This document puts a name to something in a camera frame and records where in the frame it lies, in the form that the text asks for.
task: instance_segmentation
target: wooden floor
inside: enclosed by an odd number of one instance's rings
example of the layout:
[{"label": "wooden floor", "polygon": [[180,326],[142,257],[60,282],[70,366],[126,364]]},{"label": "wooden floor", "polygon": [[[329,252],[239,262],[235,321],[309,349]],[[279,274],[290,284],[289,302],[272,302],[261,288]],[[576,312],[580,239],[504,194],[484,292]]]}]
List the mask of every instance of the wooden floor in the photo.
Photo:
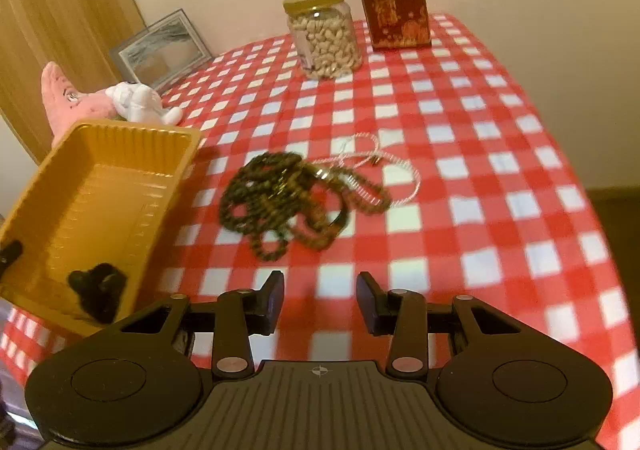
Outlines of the wooden floor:
[{"label": "wooden floor", "polygon": [[640,342],[640,192],[619,198],[590,197],[618,266]]}]

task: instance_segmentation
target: tablecloth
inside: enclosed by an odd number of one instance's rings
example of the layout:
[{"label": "tablecloth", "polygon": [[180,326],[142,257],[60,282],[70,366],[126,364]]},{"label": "tablecloth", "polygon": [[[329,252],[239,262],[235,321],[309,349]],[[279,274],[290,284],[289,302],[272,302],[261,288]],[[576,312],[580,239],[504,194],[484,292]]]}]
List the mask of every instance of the tablecloth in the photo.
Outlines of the tablecloth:
[{"label": "tablecloth", "polygon": [[[356,23],[364,65],[335,81],[307,80],[289,36],[229,51],[163,95],[204,136],[180,199],[165,221],[141,302],[162,292],[214,300],[286,276],[286,301],[271,337],[252,337],[257,361],[383,360],[388,339],[366,334],[354,300],[358,272],[431,302],[472,294],[587,355],[609,375],[614,402],[598,441],[640,442],[638,351],[625,295],[584,190],[523,92],[487,48],[447,14],[431,18],[433,45],[373,52]],[[410,159],[422,183],[414,201],[381,216],[351,214],[334,245],[292,243],[259,262],[240,235],[218,223],[218,202],[238,168],[267,150],[309,159],[335,154],[350,135],[373,132]],[[368,150],[367,140],[348,150]],[[370,168],[395,198],[412,190],[395,166]],[[193,359],[209,364],[212,335]],[[24,382],[69,336],[14,310],[0,354]],[[446,360],[432,338],[431,365]]]}]

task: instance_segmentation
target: yellow plastic tray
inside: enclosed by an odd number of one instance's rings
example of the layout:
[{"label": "yellow plastic tray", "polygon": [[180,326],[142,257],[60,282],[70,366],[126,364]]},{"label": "yellow plastic tray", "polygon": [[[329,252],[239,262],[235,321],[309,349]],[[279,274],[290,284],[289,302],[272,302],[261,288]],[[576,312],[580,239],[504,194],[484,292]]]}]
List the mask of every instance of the yellow plastic tray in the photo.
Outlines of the yellow plastic tray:
[{"label": "yellow plastic tray", "polygon": [[0,296],[82,336],[104,327],[67,285],[73,270],[109,262],[127,276],[116,320],[133,312],[162,218],[198,147],[200,131],[114,120],[80,122],[40,166],[0,228],[22,255]]}]

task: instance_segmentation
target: framed picture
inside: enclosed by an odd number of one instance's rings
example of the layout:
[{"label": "framed picture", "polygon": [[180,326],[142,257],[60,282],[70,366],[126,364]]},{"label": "framed picture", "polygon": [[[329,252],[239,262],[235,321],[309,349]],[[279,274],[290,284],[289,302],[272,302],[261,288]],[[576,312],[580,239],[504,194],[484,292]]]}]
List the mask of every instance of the framed picture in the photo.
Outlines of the framed picture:
[{"label": "framed picture", "polygon": [[110,53],[127,82],[156,91],[211,58],[183,10],[158,20]]}]

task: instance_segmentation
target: jar of pistachios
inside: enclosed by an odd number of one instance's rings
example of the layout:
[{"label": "jar of pistachios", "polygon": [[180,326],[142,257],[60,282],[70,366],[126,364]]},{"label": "jar of pistachios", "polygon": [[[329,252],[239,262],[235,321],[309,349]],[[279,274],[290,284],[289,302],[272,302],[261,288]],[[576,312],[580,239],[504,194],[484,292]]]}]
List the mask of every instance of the jar of pistachios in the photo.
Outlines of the jar of pistachios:
[{"label": "jar of pistachios", "polygon": [[337,78],[362,65],[351,8],[344,0],[285,0],[283,6],[309,78]]}]

